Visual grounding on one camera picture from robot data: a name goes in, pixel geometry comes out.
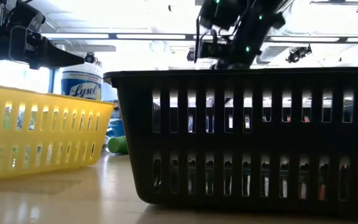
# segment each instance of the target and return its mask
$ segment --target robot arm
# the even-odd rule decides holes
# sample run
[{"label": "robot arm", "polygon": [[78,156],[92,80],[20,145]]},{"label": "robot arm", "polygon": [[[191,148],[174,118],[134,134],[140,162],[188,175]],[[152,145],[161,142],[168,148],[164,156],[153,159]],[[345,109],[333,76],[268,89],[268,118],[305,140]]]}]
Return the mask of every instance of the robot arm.
[{"label": "robot arm", "polygon": [[[0,0],[0,9],[7,0]],[[0,18],[0,60],[28,63],[31,69],[78,65],[84,58],[58,49],[41,36],[39,29],[45,17],[21,0],[5,18]]]},{"label": "robot arm", "polygon": [[212,69],[249,68],[270,28],[281,28],[285,20],[277,12],[288,0],[205,0],[200,10],[200,25],[207,29],[218,26],[229,30],[235,27],[233,38],[224,43],[197,40],[195,57],[216,58]]}]

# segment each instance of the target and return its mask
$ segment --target green object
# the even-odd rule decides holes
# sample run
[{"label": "green object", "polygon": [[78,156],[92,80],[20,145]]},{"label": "green object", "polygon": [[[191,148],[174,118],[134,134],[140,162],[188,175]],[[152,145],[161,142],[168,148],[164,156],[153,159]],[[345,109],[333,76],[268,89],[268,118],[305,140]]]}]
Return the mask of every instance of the green object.
[{"label": "green object", "polygon": [[111,153],[128,154],[127,139],[125,136],[111,138],[108,142],[108,148]]}]

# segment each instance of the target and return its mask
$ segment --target blue object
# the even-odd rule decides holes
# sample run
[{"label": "blue object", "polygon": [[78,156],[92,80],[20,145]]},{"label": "blue object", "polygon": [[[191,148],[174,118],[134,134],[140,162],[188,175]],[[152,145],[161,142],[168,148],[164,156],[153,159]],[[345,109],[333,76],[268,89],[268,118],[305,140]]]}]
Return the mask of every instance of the blue object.
[{"label": "blue object", "polygon": [[110,119],[109,126],[107,128],[107,136],[110,138],[116,138],[124,136],[124,125],[121,119]]}]

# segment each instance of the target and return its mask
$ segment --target window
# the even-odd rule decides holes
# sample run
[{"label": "window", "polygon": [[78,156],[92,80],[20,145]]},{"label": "window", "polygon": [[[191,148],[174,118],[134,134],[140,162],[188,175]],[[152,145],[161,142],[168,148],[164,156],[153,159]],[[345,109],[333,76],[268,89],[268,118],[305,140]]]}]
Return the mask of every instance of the window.
[{"label": "window", "polygon": [[0,85],[47,93],[49,69],[32,70],[27,64],[1,61]]}]

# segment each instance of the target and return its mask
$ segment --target ceiling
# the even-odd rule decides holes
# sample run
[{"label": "ceiling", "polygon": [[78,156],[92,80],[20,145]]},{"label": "ceiling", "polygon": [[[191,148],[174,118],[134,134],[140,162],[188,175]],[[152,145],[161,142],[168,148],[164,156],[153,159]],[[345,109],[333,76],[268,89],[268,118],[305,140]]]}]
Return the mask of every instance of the ceiling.
[{"label": "ceiling", "polygon": [[[358,5],[355,0],[315,2],[294,0],[283,14],[287,24],[270,35],[358,36]],[[195,20],[202,0],[33,0],[31,5],[47,18],[43,33],[51,32],[133,32],[195,33]],[[150,50],[151,41],[133,40],[66,40],[61,42],[75,52],[98,51],[111,70],[140,68],[194,68],[187,62],[188,48],[194,42],[167,42],[164,50]],[[264,44],[263,54],[254,67],[332,67],[358,66],[358,45],[311,44],[313,54],[296,64],[285,58],[291,48],[305,44]],[[213,60],[201,60],[196,68],[208,68]]]}]

